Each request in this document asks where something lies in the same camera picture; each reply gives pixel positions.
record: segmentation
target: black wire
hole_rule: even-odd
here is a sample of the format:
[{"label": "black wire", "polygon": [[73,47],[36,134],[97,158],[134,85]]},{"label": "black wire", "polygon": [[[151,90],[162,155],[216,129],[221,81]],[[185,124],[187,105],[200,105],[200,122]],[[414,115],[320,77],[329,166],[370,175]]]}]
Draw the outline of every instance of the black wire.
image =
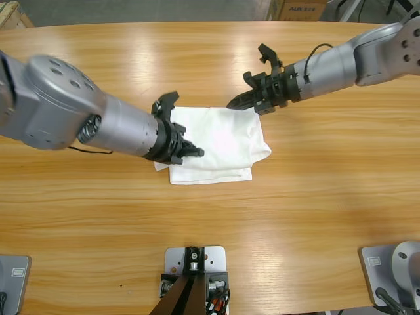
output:
[{"label": "black wire", "polygon": [[[216,297],[217,297],[217,301],[216,301],[216,303],[214,303],[214,307],[210,310],[210,306],[213,305],[213,300],[215,300]],[[230,289],[224,289],[223,291],[217,291],[216,293],[214,293],[210,297],[209,302],[207,303],[207,306],[205,308],[205,314],[206,315],[212,315],[213,313],[216,313],[217,315],[225,315],[226,310],[228,308],[229,300],[230,300]],[[223,306],[220,308],[219,311],[216,311],[215,309],[221,301],[223,301]]]},{"label": "black wire", "polygon": [[227,292],[228,297],[226,298],[225,294],[223,293],[224,305],[219,310],[219,312],[217,313],[217,315],[225,315],[226,314],[226,311],[228,310],[228,303],[229,303],[229,300],[230,300],[230,289],[226,289],[225,292]]},{"label": "black wire", "polygon": [[69,149],[76,150],[83,153],[99,153],[99,154],[113,154],[114,151],[104,152],[104,151],[89,151],[84,149],[76,148],[75,146],[69,146]]},{"label": "black wire", "polygon": [[[215,303],[215,306],[210,310],[210,306],[213,305],[213,300],[218,297],[217,302]],[[205,307],[205,314],[206,315],[212,315],[214,313],[214,308],[218,305],[220,302],[220,299],[223,297],[223,291],[216,291],[212,296],[210,296],[209,302],[207,303],[207,306]]]},{"label": "black wire", "polygon": [[303,79],[305,83],[309,83],[309,75],[308,75],[308,63],[309,63],[309,59],[314,55],[314,53],[318,50],[318,48],[323,47],[323,46],[328,46],[333,48],[334,46],[329,44],[329,43],[322,43],[319,44],[317,47],[315,47],[312,52],[309,54],[309,57],[306,59],[306,62],[304,63],[304,69],[303,69]]},{"label": "black wire", "polygon": [[360,11],[359,11],[359,16],[357,17],[357,22],[359,22],[359,23],[360,23],[360,15],[363,11],[363,7],[365,6],[365,2],[366,2],[366,0],[363,0],[362,6],[360,7]]}]

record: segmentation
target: cardboard box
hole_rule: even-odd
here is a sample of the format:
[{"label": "cardboard box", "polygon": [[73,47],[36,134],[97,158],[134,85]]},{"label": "cardboard box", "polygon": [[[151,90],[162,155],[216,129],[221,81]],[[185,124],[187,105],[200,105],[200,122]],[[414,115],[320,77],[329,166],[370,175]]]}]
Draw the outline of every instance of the cardboard box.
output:
[{"label": "cardboard box", "polygon": [[0,30],[32,28],[33,24],[18,1],[0,3]]},{"label": "cardboard box", "polygon": [[268,21],[318,21],[327,0],[271,0]]}]

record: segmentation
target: wooden table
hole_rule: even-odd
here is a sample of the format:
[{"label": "wooden table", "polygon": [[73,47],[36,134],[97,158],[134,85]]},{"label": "wooden table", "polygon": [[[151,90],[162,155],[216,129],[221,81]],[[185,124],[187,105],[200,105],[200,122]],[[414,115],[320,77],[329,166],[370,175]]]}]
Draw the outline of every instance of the wooden table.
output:
[{"label": "wooden table", "polygon": [[[150,110],[225,106],[269,71],[374,25],[321,22],[60,26],[0,33],[19,60],[51,54]],[[122,154],[43,152],[0,139],[0,253],[30,255],[23,314],[148,314],[168,247],[222,245],[232,314],[370,305],[365,246],[420,239],[420,79],[407,76],[261,117],[272,155],[251,182],[173,186]]]}]

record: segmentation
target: robotic arm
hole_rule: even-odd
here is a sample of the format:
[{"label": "robotic arm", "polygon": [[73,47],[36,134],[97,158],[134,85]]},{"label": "robotic arm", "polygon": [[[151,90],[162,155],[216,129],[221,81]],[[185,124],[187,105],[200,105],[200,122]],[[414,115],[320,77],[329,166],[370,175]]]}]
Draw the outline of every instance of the robotic arm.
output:
[{"label": "robotic arm", "polygon": [[102,92],[72,65],[50,56],[23,64],[0,52],[0,135],[44,150],[64,149],[77,138],[95,148],[182,164],[204,151],[171,123],[177,92],[162,95],[148,114]]},{"label": "robotic arm", "polygon": [[299,102],[351,87],[374,85],[406,74],[420,74],[420,17],[406,24],[394,23],[363,33],[347,43],[314,54],[283,67],[276,53],[264,44],[259,47],[261,61],[270,61],[272,72],[243,78],[251,91],[239,94],[228,108],[254,107],[260,115]]}]

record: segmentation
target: white towel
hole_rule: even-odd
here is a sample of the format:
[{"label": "white towel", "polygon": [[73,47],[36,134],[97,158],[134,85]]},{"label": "white towel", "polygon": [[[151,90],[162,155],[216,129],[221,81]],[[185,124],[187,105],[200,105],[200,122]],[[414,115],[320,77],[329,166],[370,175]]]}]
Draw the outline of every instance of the white towel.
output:
[{"label": "white towel", "polygon": [[[176,107],[171,121],[186,127],[184,138],[205,152],[203,157],[183,157],[182,165],[170,165],[171,184],[252,180],[252,164],[271,154],[253,108]],[[155,163],[157,171],[166,167]]]}]

